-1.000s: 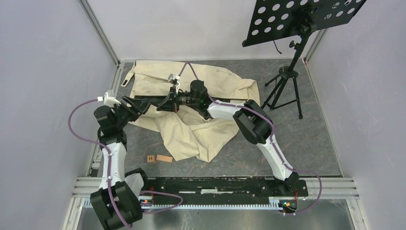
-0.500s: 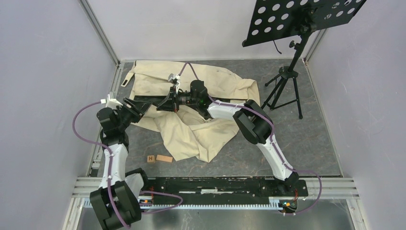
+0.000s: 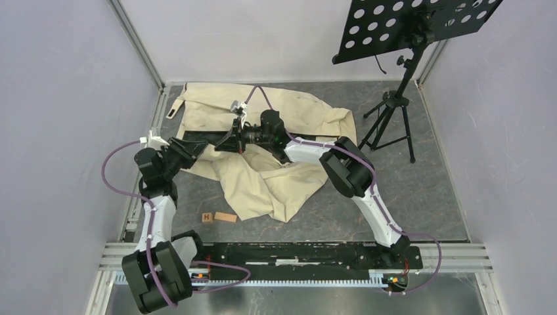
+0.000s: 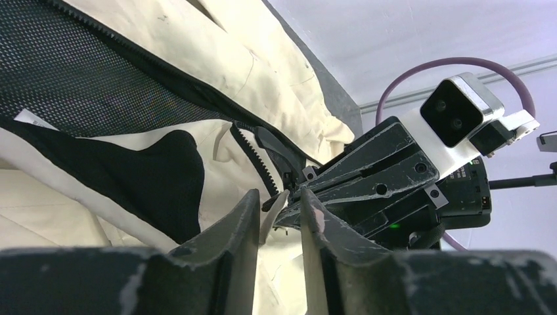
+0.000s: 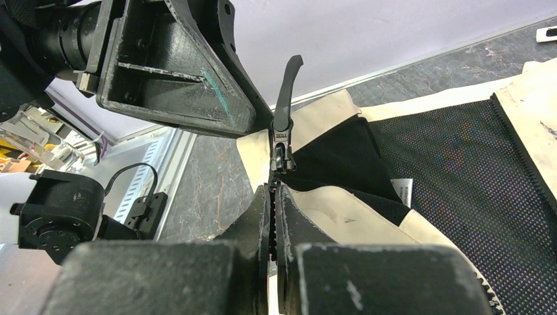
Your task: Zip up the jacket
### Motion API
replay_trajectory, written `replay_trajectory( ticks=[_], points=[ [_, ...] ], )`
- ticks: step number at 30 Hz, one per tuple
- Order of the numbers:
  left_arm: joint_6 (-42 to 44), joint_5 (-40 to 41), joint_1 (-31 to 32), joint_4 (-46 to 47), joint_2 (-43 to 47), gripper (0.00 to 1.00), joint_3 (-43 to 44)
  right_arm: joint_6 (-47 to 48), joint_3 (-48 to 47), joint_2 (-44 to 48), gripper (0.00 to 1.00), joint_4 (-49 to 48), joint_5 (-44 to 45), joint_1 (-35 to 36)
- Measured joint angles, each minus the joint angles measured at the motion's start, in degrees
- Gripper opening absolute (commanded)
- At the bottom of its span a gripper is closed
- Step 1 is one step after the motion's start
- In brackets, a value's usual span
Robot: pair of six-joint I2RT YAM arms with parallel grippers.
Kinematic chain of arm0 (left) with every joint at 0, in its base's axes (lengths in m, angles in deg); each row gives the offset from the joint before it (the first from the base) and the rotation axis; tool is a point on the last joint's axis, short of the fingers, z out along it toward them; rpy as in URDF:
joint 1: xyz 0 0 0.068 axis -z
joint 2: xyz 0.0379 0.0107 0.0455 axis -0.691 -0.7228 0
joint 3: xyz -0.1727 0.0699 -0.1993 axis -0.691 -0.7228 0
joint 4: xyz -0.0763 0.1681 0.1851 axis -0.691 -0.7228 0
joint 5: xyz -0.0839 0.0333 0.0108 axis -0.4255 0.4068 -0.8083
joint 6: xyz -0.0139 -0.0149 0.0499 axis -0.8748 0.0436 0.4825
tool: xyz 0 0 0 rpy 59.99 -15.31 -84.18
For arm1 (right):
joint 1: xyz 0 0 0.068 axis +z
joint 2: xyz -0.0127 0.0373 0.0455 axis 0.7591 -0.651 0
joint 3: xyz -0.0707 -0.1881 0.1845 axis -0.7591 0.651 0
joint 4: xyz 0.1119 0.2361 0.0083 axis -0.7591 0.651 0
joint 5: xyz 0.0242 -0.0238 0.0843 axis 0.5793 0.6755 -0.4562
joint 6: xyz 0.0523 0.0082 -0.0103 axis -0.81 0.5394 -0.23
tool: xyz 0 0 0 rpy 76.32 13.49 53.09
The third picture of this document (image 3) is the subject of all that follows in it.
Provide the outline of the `cream zip-up jacket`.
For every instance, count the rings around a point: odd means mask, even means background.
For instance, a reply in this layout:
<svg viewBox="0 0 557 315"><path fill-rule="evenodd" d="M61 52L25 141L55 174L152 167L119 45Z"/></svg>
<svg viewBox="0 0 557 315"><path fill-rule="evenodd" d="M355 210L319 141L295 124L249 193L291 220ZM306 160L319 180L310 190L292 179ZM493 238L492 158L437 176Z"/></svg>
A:
<svg viewBox="0 0 557 315"><path fill-rule="evenodd" d="M353 113L333 108L312 94L266 87L255 92L251 85L186 83L172 108L185 108L177 136L187 131L228 132L236 117L235 101L248 102L249 123L258 123L262 111L273 108L292 135L315 136L318 141L357 132ZM220 183L227 203L241 220L264 215L288 222L328 176L320 164L281 163L267 150L253 144L242 154L216 152L209 145L188 173Z"/></svg>

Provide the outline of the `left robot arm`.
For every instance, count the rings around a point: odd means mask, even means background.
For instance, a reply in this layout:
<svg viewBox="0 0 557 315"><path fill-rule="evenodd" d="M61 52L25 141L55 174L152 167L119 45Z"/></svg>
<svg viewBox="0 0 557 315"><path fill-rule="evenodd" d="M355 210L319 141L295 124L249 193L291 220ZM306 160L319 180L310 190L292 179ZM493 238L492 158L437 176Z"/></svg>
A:
<svg viewBox="0 0 557 315"><path fill-rule="evenodd" d="M200 236L193 230L173 236L171 224L178 197L173 178L191 168L207 145L206 141L172 137L159 148L147 146L135 154L145 225L134 252L123 257L122 270L142 314L177 306L191 297L188 269L206 260Z"/></svg>

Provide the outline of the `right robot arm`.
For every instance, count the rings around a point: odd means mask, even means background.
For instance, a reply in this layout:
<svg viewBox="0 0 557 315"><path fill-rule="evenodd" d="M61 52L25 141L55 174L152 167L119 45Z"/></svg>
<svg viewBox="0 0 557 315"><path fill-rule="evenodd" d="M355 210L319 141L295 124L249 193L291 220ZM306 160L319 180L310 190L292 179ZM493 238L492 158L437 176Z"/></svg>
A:
<svg viewBox="0 0 557 315"><path fill-rule="evenodd" d="M335 189L356 204L370 225L381 263L399 266L411 242L382 201L376 171L360 149L346 136L334 142L294 137L275 110L265 110L260 120L259 125L249 125L238 116L215 149L241 154L247 145L257 144L288 162L321 165Z"/></svg>

